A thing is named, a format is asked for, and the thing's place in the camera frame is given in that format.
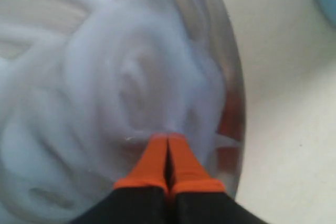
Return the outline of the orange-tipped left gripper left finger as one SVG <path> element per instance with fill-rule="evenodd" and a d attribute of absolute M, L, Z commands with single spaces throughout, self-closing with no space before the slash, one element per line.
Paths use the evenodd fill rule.
<path fill-rule="evenodd" d="M 71 223 L 166 223 L 166 159 L 167 135 L 152 135 L 140 160 L 114 183 L 111 194 Z"/>

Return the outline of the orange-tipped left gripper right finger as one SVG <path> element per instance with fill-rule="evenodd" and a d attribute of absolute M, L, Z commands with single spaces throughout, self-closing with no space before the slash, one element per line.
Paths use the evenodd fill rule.
<path fill-rule="evenodd" d="M 226 194 L 224 184 L 211 177 L 198 162 L 187 139 L 168 137 L 172 168 L 170 223 L 262 223 Z"/>

